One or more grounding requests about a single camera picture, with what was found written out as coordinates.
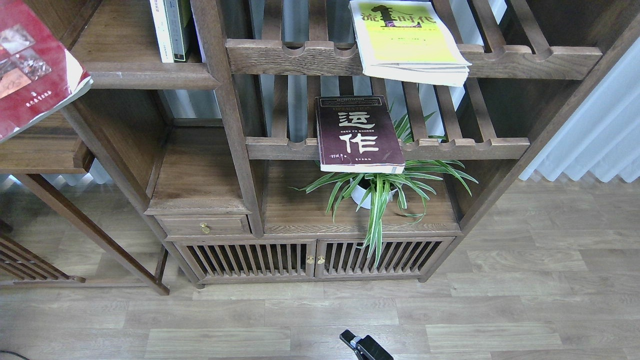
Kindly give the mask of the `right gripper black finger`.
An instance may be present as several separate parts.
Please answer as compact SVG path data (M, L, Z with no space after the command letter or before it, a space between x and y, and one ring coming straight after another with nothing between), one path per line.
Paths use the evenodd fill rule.
M352 350L359 360L393 360L393 356L370 335L354 335L350 330L343 331L339 338Z

